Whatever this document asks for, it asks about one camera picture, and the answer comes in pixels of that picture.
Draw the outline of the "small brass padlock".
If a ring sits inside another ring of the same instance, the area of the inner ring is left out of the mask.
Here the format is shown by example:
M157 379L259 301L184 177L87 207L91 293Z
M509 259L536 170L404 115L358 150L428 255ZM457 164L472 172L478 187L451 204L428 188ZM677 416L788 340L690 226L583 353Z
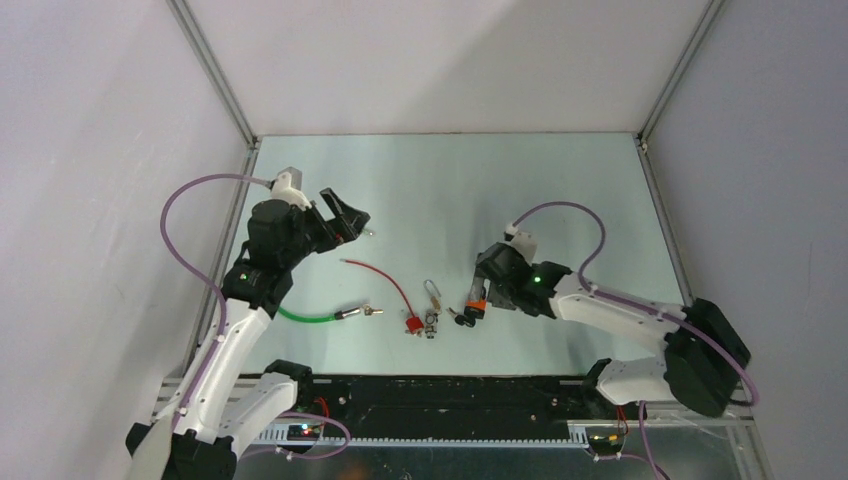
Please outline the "small brass padlock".
M441 293L435 282L431 279L426 279L423 281L423 286L430 300L432 309L435 312L440 313L442 311Z

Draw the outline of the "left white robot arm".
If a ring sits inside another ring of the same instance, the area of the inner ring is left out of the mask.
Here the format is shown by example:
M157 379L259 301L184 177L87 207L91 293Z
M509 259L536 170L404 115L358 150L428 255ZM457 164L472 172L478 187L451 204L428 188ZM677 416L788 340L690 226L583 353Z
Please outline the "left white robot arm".
M311 370L287 362L235 404L230 393L253 347L293 285L292 272L311 254L356 240L370 215L326 188L325 219L296 190L256 204L248 238L216 294L221 313L177 392L151 425L128 439L131 479L231 479L247 446L278 415L304 416L316 403Z

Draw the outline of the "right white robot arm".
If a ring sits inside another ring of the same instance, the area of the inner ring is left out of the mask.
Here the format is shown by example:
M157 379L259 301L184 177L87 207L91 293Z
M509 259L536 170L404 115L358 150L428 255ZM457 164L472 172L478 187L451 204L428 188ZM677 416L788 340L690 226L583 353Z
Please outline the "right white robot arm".
M751 353L722 310L650 302L604 291L570 268L530 263L517 248L496 243L480 253L475 275L488 282L487 302L532 317L581 323L625 337L649 351L636 360L603 358L584 379L585 411L606 418L620 405L675 401L717 418L734 403Z

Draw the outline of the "black keys bunch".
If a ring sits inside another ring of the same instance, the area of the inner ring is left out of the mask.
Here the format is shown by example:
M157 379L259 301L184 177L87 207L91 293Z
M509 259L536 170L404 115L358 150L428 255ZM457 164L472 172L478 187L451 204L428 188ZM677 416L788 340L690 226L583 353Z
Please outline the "black keys bunch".
M476 326L477 320L464 313L460 313L452 308L447 309L447 313L451 316L457 325L473 328Z

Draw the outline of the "orange padlock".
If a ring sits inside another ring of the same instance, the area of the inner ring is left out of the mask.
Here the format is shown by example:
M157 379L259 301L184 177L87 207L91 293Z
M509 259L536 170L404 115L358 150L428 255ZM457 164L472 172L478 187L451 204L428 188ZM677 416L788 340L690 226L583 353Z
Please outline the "orange padlock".
M469 323L476 323L485 316L487 302L484 299L468 301L464 307L463 314Z

